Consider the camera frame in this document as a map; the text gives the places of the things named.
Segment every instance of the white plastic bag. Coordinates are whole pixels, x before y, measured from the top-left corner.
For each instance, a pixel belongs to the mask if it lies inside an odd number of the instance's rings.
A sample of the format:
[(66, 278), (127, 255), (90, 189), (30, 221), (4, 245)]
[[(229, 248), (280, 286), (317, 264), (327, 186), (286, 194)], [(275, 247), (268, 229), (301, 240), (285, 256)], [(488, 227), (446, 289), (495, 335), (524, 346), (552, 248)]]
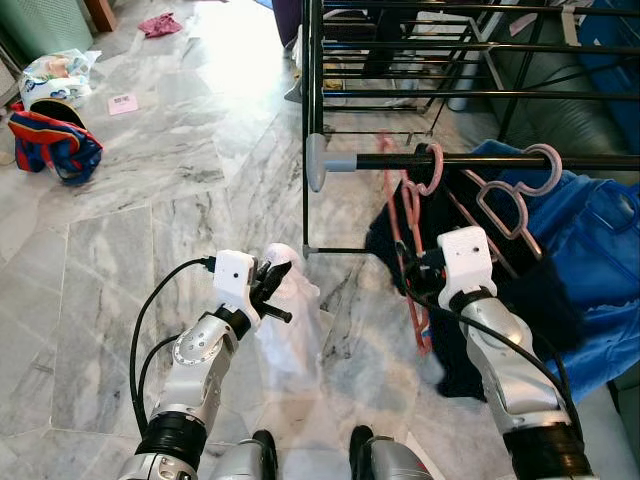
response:
[(89, 71), (100, 51), (82, 53), (78, 49), (44, 55), (22, 72), (20, 96), (25, 110), (41, 98), (58, 98), (79, 107), (91, 93)]
[(272, 390), (298, 393), (318, 386), (321, 354), (320, 289), (302, 274), (302, 260), (289, 246), (272, 243), (265, 259), (292, 267), (268, 303), (290, 312), (289, 324), (266, 316), (256, 331)]

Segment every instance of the clothes drying rack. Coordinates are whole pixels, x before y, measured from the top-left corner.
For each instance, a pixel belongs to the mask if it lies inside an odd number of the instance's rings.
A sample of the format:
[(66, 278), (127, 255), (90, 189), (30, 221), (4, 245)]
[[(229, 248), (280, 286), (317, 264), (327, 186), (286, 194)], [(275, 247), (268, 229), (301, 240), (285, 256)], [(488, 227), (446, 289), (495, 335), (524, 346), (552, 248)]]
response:
[[(598, 101), (632, 101), (638, 102), (640, 94), (637, 91), (605, 93), (596, 91), (549, 91), (540, 90), (552, 83), (580, 75), (588, 75), (599, 70), (615, 68), (619, 64), (586, 70), (584, 73), (571, 74), (556, 78), (550, 82), (538, 85), (525, 85), (527, 72), (535, 53), (582, 53), (620, 55), (625, 59), (637, 62), (640, 58), (640, 48), (612, 47), (600, 45), (580, 45), (575, 40), (569, 25), (573, 25), (573, 15), (603, 15), (620, 18), (638, 18), (640, 11), (619, 10), (613, 8), (563, 8), (549, 6), (505, 5), (507, 2), (493, 2), (487, 5), (446, 4), (441, 2), (411, 2), (411, 1), (372, 1), (372, 0), (303, 0), (303, 69), (302, 69), (302, 115), (303, 115), (303, 157), (302, 157), (302, 203), (303, 203), (303, 253), (366, 253), (363, 248), (343, 248), (339, 246), (316, 247), (309, 245), (309, 188), (320, 191), (326, 171), (356, 171), (356, 170), (402, 170), (431, 166), (430, 156), (418, 154), (396, 153), (357, 153), (357, 152), (327, 152), (325, 135), (327, 134), (372, 134), (377, 132), (355, 131), (325, 131), (324, 112), (410, 112), (416, 114), (416, 107), (403, 105), (328, 105), (326, 99), (393, 99), (393, 98), (422, 98), (428, 99), (429, 108), (437, 99), (452, 98), (506, 98), (507, 108), (500, 125), (498, 140), (504, 140), (509, 129), (511, 118), (520, 99), (573, 99)], [(434, 26), (462, 27), (458, 33), (411, 34), (411, 38), (401, 38), (397, 41), (380, 42), (372, 39), (353, 39), (340, 35), (341, 27), (354, 28), (367, 23), (362, 16), (358, 18), (331, 17), (324, 19), (324, 13), (331, 9), (366, 10), (366, 9), (404, 9), (409, 11), (444, 12), (447, 14), (473, 15), (456, 19), (430, 20), (401, 20), (406, 25), (428, 24)], [(483, 36), (484, 27), (495, 19), (493, 14), (536, 13), (532, 32), (527, 43), (492, 42)], [(561, 16), (565, 29), (565, 44), (552, 45), (538, 42), (543, 22), (551, 16)], [(362, 65), (367, 61), (368, 52), (393, 51), (393, 67), (384, 73), (367, 73), (362, 71)], [(444, 55), (430, 56), (424, 52), (442, 51)], [(522, 62), (510, 89), (505, 89), (495, 67), (492, 55), (497, 51), (524, 52)], [(409, 64), (411, 70), (401, 69), (398, 65)], [(464, 66), (469, 64), (483, 64), (488, 71), (488, 81), (493, 85), (490, 89), (455, 88), (461, 85), (461, 80), (477, 80), (480, 75), (467, 75)], [(439, 65), (442, 74), (433, 75), (422, 69), (423, 66)], [(417, 89), (389, 89), (374, 88), (344, 88), (340, 90), (325, 89), (325, 80), (350, 79), (420, 79), (436, 83), (435, 88), (425, 89), (422, 84)], [(393, 132), (391, 134), (407, 134), (416, 132)], [(542, 169), (547, 168), (546, 159), (539, 155), (474, 155), (468, 153), (444, 154), (445, 168), (480, 169), (480, 168), (509, 168), (509, 169)], [(583, 155), (577, 152), (563, 156), (563, 166), (575, 170), (619, 170), (634, 171), (640, 169), (638, 155)]]

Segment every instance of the black metal rack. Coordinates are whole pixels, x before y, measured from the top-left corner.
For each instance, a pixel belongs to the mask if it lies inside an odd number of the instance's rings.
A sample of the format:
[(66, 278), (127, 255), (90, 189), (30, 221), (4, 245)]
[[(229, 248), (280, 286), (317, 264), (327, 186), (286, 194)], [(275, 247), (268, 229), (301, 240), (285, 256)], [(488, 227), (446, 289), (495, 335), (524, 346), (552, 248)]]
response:
[[(396, 106), (388, 104), (368, 104), (368, 105), (327, 105), (325, 99), (331, 98), (366, 98), (366, 99), (389, 99), (389, 98), (423, 98), (429, 99), (426, 108), (436, 101), (436, 99), (448, 98), (507, 98), (509, 99), (503, 120), (500, 125), (498, 140), (504, 140), (509, 129), (511, 118), (514, 114), (517, 102), (523, 98), (533, 99), (574, 99), (574, 100), (620, 100), (620, 101), (640, 101), (640, 92), (624, 93), (603, 93), (596, 91), (549, 91), (540, 90), (541, 87), (559, 83), (580, 75), (587, 75), (607, 68), (615, 68), (620, 64), (616, 62), (605, 67), (598, 67), (587, 70), (584, 73), (567, 75), (563, 78), (554, 79), (537, 85), (525, 86), (531, 60), (535, 53), (588, 53), (588, 54), (616, 54), (624, 59), (636, 61), (640, 57), (640, 48), (635, 47), (610, 47), (610, 46), (582, 46), (582, 45), (552, 45), (540, 44), (538, 39), (542, 30), (543, 22), (550, 16), (566, 14), (562, 6), (524, 6), (524, 5), (497, 5), (496, 2), (490, 5), (467, 5), (467, 4), (446, 4), (441, 2), (407, 2), (407, 1), (371, 1), (371, 0), (304, 0), (303, 1), (303, 73), (302, 73), (302, 114), (303, 114), (303, 251), (309, 253), (364, 253), (359, 248), (323, 247), (313, 248), (309, 245), (309, 170), (317, 171), (326, 168), (331, 171), (329, 165), (317, 163), (318, 145), (324, 145), (322, 140), (318, 143), (320, 135), (331, 134), (357, 134), (373, 132), (325, 132), (324, 112), (411, 112), (416, 113), (415, 107)], [(397, 41), (380, 42), (371, 39), (346, 39), (325, 38), (326, 26), (331, 27), (331, 31), (339, 31), (341, 26), (359, 25), (365, 23), (363, 19), (323, 19), (323, 14), (329, 9), (413, 9), (417, 11), (445, 12), (475, 14), (477, 18), (468, 17), (466, 20), (412, 20), (404, 19), (401, 23), (405, 25), (433, 24), (433, 25), (457, 25), (463, 27), (460, 33), (443, 34), (436, 33), (418, 34), (419, 39), (407, 38)], [(504, 43), (491, 42), (483, 38), (481, 28), (490, 20), (493, 13), (536, 13), (537, 19), (534, 22), (531, 35), (527, 43)], [(623, 18), (639, 18), (640, 11), (628, 11), (618, 9), (600, 8), (575, 8), (571, 11), (574, 15), (602, 15), (616, 16)], [(383, 73), (363, 74), (362, 65), (365, 61), (373, 61), (368, 58), (368, 53), (372, 51), (393, 52), (393, 63), (396, 65), (419, 65), (418, 69), (403, 70), (393, 68)], [(425, 51), (447, 52), (444, 57), (433, 58), (425, 55)], [(505, 89), (498, 70), (492, 59), (492, 53), (497, 51), (524, 52), (523, 59), (515, 79), (514, 85), (510, 89)], [(479, 52), (470, 58), (468, 52)], [(334, 68), (336, 58), (339, 58), (340, 68)], [(484, 64), (488, 71), (488, 81), (493, 85), (491, 89), (456, 89), (452, 88), (454, 82), (460, 79), (476, 80), (481, 75), (464, 75), (460, 73), (461, 67), (468, 64)], [(444, 66), (442, 74), (432, 74), (425, 72), (421, 67), (426, 65)], [(436, 83), (435, 88), (420, 88), (415, 90), (389, 89), (389, 88), (361, 88), (361, 89), (324, 89), (325, 80), (350, 79), (419, 79), (431, 80)], [(415, 168), (420, 165), (432, 164), (429, 157), (414, 154), (364, 154), (351, 153), (338, 155), (333, 165), (338, 165), (333, 171), (353, 171), (353, 170), (383, 170), (383, 169), (406, 169)], [(510, 155), (510, 156), (480, 156), (466, 153), (445, 153), (445, 167), (447, 168), (546, 168), (543, 157), (535, 155)], [(572, 155), (563, 157), (563, 164), (568, 169), (576, 170), (639, 170), (640, 156), (637, 155)]]

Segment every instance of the floor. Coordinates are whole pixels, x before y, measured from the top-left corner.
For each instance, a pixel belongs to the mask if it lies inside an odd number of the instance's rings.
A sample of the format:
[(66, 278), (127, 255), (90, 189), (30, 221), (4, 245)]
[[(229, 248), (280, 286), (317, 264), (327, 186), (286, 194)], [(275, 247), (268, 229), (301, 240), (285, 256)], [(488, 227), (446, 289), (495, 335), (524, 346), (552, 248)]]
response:
[[(115, 11), (118, 31), (96, 40), (95, 91), (80, 111), (105, 147), (92, 180), (68, 188), (48, 172), (0, 167), (0, 480), (117, 478), (138, 442), (127, 359), (153, 286), (219, 248), (260, 256), (271, 242), (302, 244), (301, 115), (282, 99), (292, 68), (272, 12), (250, 0), (130, 0)], [(185, 29), (145, 40), (137, 24), (165, 11)], [(140, 110), (110, 117), (107, 99), (129, 92)], [(389, 119), (330, 121), (353, 122), (379, 129)], [(425, 130), (425, 120), (400, 122)], [(487, 112), (471, 121), (445, 109), (436, 139), (464, 151), (495, 129)], [(330, 148), (370, 142), (336, 136)], [(0, 164), (11, 151), (3, 125)], [(383, 203), (380, 186), (379, 174), (329, 175), (311, 196), (312, 244), (361, 244)], [(283, 478), (349, 478), (346, 448), (358, 423), (417, 442), (448, 480), (509, 478), (487, 406), (436, 393), (439, 366), (416, 355), (385, 268), (373, 258), (314, 255), (306, 274), (327, 312), (320, 387), (272, 388), (249, 334), (223, 383), (201, 478), (258, 428), (273, 432)], [(139, 361), (192, 324), (211, 297), (211, 278), (199, 269), (171, 282), (146, 318)], [(167, 364), (164, 353), (147, 405)], [(606, 479), (640, 478), (607, 392), (580, 410), (594, 469)]]

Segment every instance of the pink hanger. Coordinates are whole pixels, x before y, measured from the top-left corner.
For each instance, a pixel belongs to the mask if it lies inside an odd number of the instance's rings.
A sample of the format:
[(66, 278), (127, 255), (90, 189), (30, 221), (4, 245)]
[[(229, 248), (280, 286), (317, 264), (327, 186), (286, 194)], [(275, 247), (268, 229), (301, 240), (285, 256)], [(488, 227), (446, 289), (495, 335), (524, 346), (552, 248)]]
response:
[[(385, 132), (378, 134), (378, 150), (381, 153), (396, 150), (393, 140)], [(444, 170), (444, 154), (442, 147), (438, 144), (431, 144), (427, 147), (427, 152), (433, 153), (435, 159), (433, 177), (431, 178), (431, 182), (429, 182), (428, 186), (425, 186), (423, 183), (416, 185), (409, 179), (409, 174), (406, 170), (401, 172), (402, 203), (407, 215), (407, 225), (411, 229), (418, 257), (422, 256), (424, 253), (422, 237), (420, 235), (420, 195), (428, 196), (436, 190)], [(393, 199), (393, 179), (391, 171), (389, 170), (384, 171), (384, 190), (387, 196), (389, 220), (391, 223), (393, 240), (395, 243), (401, 242), (402, 237), (400, 236), (400, 228), (398, 227), (398, 214)], [(398, 255), (398, 264), (400, 265), (400, 270), (404, 272), (404, 262), (402, 261), (401, 255)], [(418, 352), (420, 355), (426, 355), (431, 351), (429, 312), (424, 307), (416, 306), (409, 295), (406, 295), (406, 299), (407, 305), (409, 306), (409, 313), (411, 315), (411, 322), (413, 323), (416, 343), (418, 344)]]

